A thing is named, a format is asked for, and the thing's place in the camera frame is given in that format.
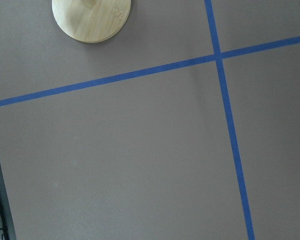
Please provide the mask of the wooden cup stand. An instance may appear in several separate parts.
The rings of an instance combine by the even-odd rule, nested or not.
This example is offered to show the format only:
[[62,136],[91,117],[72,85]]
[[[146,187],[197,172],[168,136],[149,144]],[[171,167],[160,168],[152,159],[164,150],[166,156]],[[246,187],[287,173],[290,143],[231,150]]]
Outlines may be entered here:
[[99,43],[117,34],[126,23],[131,0],[53,0],[53,17],[69,37]]

